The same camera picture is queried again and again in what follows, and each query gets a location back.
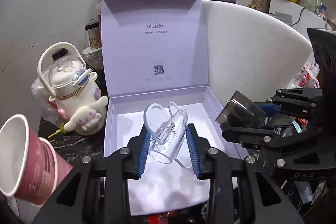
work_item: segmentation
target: box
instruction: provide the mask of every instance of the box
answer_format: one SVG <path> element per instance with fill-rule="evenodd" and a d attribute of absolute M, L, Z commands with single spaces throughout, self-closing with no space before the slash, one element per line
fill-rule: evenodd
<path fill-rule="evenodd" d="M 208 88 L 208 53 L 202 0 L 102 0 L 102 51 L 110 97 L 104 157 L 127 145 L 143 125 L 151 103 L 170 101 L 188 111 L 188 123 L 210 145 L 243 158 L 246 150 L 226 142 L 216 117 L 221 104 Z M 188 156 L 184 144 L 181 154 Z M 129 180 L 132 215 L 147 215 L 205 202 L 210 181 L 193 169 L 147 157 L 140 180 Z"/>

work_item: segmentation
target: white plush dog figure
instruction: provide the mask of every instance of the white plush dog figure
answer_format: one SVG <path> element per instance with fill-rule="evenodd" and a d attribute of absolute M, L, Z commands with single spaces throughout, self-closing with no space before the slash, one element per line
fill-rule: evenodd
<path fill-rule="evenodd" d="M 80 107 L 75 114 L 72 115 L 69 122 L 64 125 L 64 130 L 67 132 L 73 131 L 78 124 L 82 126 L 84 131 L 92 128 L 101 119 L 101 114 L 97 112 L 107 105 L 109 99 L 106 96 L 102 96 L 96 102 Z"/>

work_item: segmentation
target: black marble countertop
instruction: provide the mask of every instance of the black marble countertop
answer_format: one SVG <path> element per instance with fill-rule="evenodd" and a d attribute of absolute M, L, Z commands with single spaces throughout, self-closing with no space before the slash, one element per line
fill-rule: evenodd
<path fill-rule="evenodd" d="M 58 128 L 51 122 L 41 118 L 38 136 L 48 139 Z M 103 157 L 105 127 L 91 136 L 82 136 L 75 131 L 67 134 L 59 133 L 50 139 L 55 151 L 71 165 L 75 165 L 84 156 L 93 159 Z"/>

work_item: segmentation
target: box lid flap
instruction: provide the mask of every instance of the box lid flap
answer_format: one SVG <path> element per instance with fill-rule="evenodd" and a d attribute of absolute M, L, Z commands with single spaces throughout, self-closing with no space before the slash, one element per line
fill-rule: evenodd
<path fill-rule="evenodd" d="M 102 0 L 110 97 L 208 84 L 202 0 Z"/>

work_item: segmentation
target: qr code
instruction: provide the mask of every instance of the qr code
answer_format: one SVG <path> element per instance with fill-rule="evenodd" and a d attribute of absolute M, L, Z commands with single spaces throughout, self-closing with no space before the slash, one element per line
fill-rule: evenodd
<path fill-rule="evenodd" d="M 155 75 L 162 75 L 164 73 L 165 73 L 165 71 L 163 70 L 163 65 L 154 66 L 154 74 Z"/>

